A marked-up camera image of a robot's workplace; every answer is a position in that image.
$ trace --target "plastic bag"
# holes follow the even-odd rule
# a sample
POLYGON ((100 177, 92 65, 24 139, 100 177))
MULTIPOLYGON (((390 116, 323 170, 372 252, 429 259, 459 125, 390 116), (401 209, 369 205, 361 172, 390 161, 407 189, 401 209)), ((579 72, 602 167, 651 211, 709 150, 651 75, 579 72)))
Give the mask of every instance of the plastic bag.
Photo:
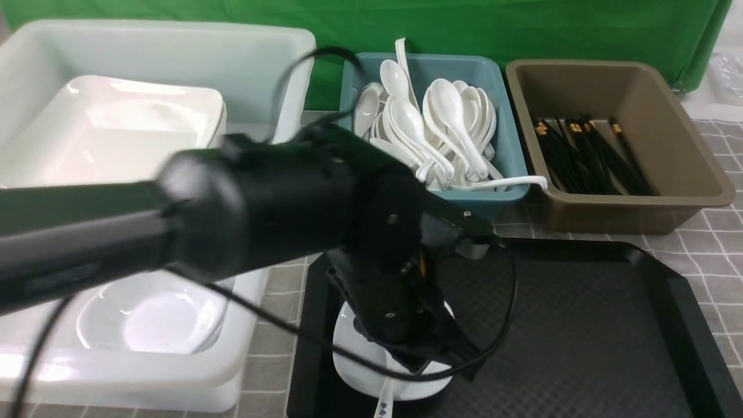
POLYGON ((741 57, 715 52, 710 58, 710 67, 723 89, 743 99, 743 62, 741 57))

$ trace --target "gray checkered tablecloth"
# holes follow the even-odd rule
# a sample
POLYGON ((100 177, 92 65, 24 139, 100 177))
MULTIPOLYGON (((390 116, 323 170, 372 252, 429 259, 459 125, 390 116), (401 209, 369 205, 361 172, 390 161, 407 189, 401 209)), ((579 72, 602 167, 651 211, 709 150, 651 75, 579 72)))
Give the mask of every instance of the gray checkered tablecloth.
MULTIPOLYGON (((304 122, 319 115, 306 114, 304 122)), ((730 207, 704 210, 670 235, 644 237, 555 234, 540 222, 539 206, 526 202, 499 215, 496 233, 537 239, 621 240, 645 249, 689 280, 727 366, 743 391, 743 125, 716 120, 698 120, 696 125, 738 190, 730 207)), ((289 321, 298 321, 312 260, 314 257, 274 266, 263 306, 289 321)), ((241 398, 235 408, 223 414, 31 405, 29 416, 283 418, 295 349, 295 337, 259 321, 245 365, 241 398)))

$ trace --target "black cable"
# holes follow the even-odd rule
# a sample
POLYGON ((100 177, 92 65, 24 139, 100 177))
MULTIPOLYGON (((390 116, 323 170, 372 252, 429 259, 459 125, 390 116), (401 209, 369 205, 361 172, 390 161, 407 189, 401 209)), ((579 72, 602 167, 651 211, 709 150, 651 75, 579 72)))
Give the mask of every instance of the black cable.
MULTIPOLYGON (((316 48, 312 50, 311 52, 307 53, 305 56, 299 58, 294 64, 290 65, 289 68, 284 70, 284 73, 279 78, 279 83, 276 85, 276 89, 273 91, 273 108, 271 110, 271 124, 272 127, 271 132, 269 132, 265 142, 269 143, 271 139, 273 139, 273 136, 276 134, 276 128, 279 124, 279 115, 281 113, 281 109, 279 108, 279 105, 283 103, 283 100, 281 100, 282 95, 285 93, 284 90, 286 89, 286 85, 289 82, 289 79, 291 78, 292 73, 294 70, 300 66, 304 61, 309 60, 310 58, 314 57, 324 57, 324 56, 330 56, 330 57, 340 57, 344 60, 348 61, 353 65, 354 70, 356 71, 356 75, 359 77, 359 79, 364 83, 366 81, 366 73, 364 72, 363 67, 361 66, 361 61, 356 57, 356 55, 353 53, 353 51, 338 47, 338 46, 326 46, 322 48, 316 48)), ((346 116, 351 115, 354 110, 356 109, 356 106, 359 104, 359 100, 361 98, 361 94, 356 94, 354 97, 354 101, 351 102, 351 107, 349 107, 346 110, 340 110, 339 112, 331 113, 329 115, 325 115, 322 118, 317 119, 313 123, 310 123, 309 125, 303 127, 301 130, 311 129, 313 126, 318 125, 324 125, 327 123, 335 123, 346 116)))
POLYGON ((317 346, 320 346, 324 350, 332 351, 333 353, 336 353, 339 356, 345 357, 348 360, 351 360, 354 363, 360 364, 383 376, 402 380, 404 382, 433 382, 435 380, 445 379, 447 377, 451 377, 456 374, 459 374, 463 372, 465 369, 467 369, 468 367, 478 364, 480 361, 483 361, 486 358, 490 357, 492 354, 495 353, 495 351, 498 350, 498 348, 500 348, 500 346, 503 344, 503 341, 505 340, 506 335, 508 334, 508 330, 510 329, 511 323, 513 322, 513 311, 515 310, 515 307, 516 307, 516 298, 519 292, 518 290, 519 279, 516 276, 516 258, 513 256, 513 253, 511 252, 510 248, 508 248, 506 245, 500 245, 500 247, 505 250, 507 256, 509 257, 509 261, 511 264, 511 273, 513 275, 513 288, 511 289, 510 300, 508 302, 508 310, 506 311, 506 317, 503 323, 503 327, 501 327, 500 331, 498 332, 498 335, 493 339, 493 342, 490 343, 490 345, 485 349, 485 351, 483 351, 483 353, 477 358, 470 360, 470 361, 466 361, 460 364, 459 366, 451 367, 450 369, 447 369, 441 372, 424 374, 424 375, 411 375, 407 373, 400 373, 394 370, 390 370, 387 367, 372 363, 371 361, 363 357, 360 357, 350 351, 347 351, 343 347, 337 346, 336 344, 333 344, 332 342, 325 340, 320 335, 313 334, 312 332, 309 332, 306 329, 296 327, 293 324, 289 324, 288 322, 283 321, 281 318, 275 316, 274 314, 271 314, 270 312, 266 312, 265 310, 255 305, 254 303, 248 300, 245 300, 244 298, 241 298, 238 295, 235 295, 230 290, 223 289, 214 283, 201 283, 201 284, 204 287, 211 289, 214 292, 219 293, 222 296, 225 296, 229 300, 236 302, 237 304, 243 306, 244 308, 249 309, 251 312, 256 314, 259 318, 272 323, 278 328, 281 328, 286 332, 290 332, 300 338, 304 338, 305 340, 310 341, 311 343, 317 346))
POLYGON ((44 328, 39 334, 39 337, 36 339, 36 343, 33 345, 31 356, 28 358, 26 367, 23 370, 21 381, 16 386, 16 394, 13 396, 13 405, 10 407, 10 413, 8 414, 10 418, 21 418, 23 405, 26 400, 26 394, 28 393, 28 389, 31 386, 31 377, 33 376, 33 372, 36 369, 36 366, 38 365, 37 363, 39 362, 39 358, 41 358, 42 356, 44 346, 46 345, 52 330, 54 330, 54 326, 59 320, 59 317, 62 316, 65 308, 67 308, 67 306, 74 298, 75 295, 72 295, 60 300, 59 303, 54 307, 54 311, 52 311, 51 315, 49 315, 49 318, 47 318, 46 324, 44 324, 44 328))

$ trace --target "chopsticks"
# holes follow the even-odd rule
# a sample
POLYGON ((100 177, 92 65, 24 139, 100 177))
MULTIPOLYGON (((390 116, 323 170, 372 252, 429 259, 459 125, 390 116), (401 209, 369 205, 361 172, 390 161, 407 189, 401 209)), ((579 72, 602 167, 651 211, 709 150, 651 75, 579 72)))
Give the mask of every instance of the chopsticks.
POLYGON ((616 118, 610 118, 624 157, 596 128, 590 115, 566 118, 557 129, 545 119, 533 119, 539 146, 551 178, 566 193, 656 196, 616 118))

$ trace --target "white bin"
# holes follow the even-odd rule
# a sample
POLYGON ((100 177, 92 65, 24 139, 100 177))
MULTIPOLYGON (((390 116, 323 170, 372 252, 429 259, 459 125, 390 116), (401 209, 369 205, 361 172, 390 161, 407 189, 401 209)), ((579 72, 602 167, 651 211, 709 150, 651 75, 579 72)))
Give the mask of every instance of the white bin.
MULTIPOLYGON (((228 126, 263 136, 279 76, 315 47, 303 29, 206 22, 50 20, 25 25, 0 49, 0 146, 81 75, 218 90, 228 126)), ((299 128, 312 69, 299 67, 280 106, 276 140, 299 128)))
MULTIPOLYGON (((255 25, 144 21, 40 21, 0 47, 0 152, 75 77, 94 74, 221 92, 227 131, 258 138, 271 122, 274 87, 292 62, 315 47, 306 30, 255 25)), ((299 128, 312 62, 290 78, 276 142, 299 128)), ((236 278, 234 291, 259 303, 267 270, 236 278)), ((163 354, 76 345, 73 303, 37 367, 31 402, 222 412, 240 396, 242 366, 255 316, 231 303, 218 340, 200 353, 163 354)), ((27 340, 47 311, 40 306, 0 317, 0 401, 25 363, 27 340)))

